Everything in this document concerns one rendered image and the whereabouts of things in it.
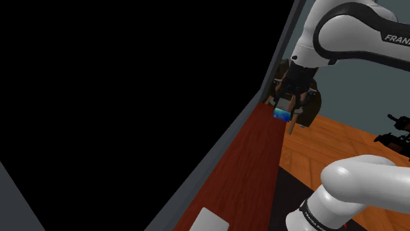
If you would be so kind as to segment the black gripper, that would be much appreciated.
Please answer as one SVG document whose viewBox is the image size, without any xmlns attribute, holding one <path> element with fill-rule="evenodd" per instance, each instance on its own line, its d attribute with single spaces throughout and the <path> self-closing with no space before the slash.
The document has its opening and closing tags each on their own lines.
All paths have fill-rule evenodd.
<svg viewBox="0 0 410 231">
<path fill-rule="evenodd" d="M 286 76 L 283 79 L 283 84 L 278 90 L 278 97 L 281 99 L 286 93 L 296 95 L 302 94 L 296 101 L 294 112 L 301 114 L 303 108 L 307 106 L 316 96 L 316 90 L 309 90 L 310 83 L 314 78 L 318 68 L 307 68 L 296 64 L 294 61 L 290 63 Z"/>
</svg>

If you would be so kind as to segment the blue and grey small box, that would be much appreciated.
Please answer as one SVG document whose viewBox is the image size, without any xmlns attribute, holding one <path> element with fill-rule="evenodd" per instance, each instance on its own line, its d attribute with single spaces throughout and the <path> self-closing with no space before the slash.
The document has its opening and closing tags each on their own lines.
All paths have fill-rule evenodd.
<svg viewBox="0 0 410 231">
<path fill-rule="evenodd" d="M 291 120 L 290 105 L 290 100 L 280 98 L 274 109 L 273 117 L 285 122 L 289 122 Z"/>
</svg>

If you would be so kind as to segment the black and brown angular object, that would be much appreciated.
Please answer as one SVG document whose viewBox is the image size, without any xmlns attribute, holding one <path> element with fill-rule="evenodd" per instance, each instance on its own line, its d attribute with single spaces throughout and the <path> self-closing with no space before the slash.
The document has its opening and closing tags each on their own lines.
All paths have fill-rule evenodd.
<svg viewBox="0 0 410 231">
<path fill-rule="evenodd" d="M 399 131 L 405 131 L 406 134 L 395 136 L 392 133 L 378 135 L 374 142 L 380 142 L 385 147 L 396 153 L 409 158 L 410 161 L 410 118 L 401 116 L 399 118 L 388 114 L 387 117 L 395 122 L 394 127 Z"/>
</svg>

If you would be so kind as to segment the red-brown wooden table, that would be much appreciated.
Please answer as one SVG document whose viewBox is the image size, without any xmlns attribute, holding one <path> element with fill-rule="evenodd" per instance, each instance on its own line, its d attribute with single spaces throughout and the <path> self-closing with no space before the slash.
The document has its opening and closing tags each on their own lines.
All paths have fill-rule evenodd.
<svg viewBox="0 0 410 231">
<path fill-rule="evenodd" d="M 202 208 L 228 231 L 267 231 L 286 123 L 259 103 L 172 231 L 189 231 Z"/>
</svg>

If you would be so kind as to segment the dark robot stand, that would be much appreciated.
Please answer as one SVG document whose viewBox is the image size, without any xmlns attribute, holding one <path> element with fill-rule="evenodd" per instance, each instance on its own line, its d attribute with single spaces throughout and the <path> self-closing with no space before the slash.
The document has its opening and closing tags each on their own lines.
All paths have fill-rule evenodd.
<svg viewBox="0 0 410 231">
<path fill-rule="evenodd" d="M 364 206 L 315 191 L 279 168 L 268 231 L 367 231 L 352 217 Z"/>
</svg>

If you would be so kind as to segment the white flat rectangular object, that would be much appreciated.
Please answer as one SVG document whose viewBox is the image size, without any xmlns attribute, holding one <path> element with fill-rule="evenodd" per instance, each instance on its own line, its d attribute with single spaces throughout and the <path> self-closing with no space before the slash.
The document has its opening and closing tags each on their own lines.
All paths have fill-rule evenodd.
<svg viewBox="0 0 410 231">
<path fill-rule="evenodd" d="M 203 207 L 189 231 L 228 231 L 229 223 Z"/>
</svg>

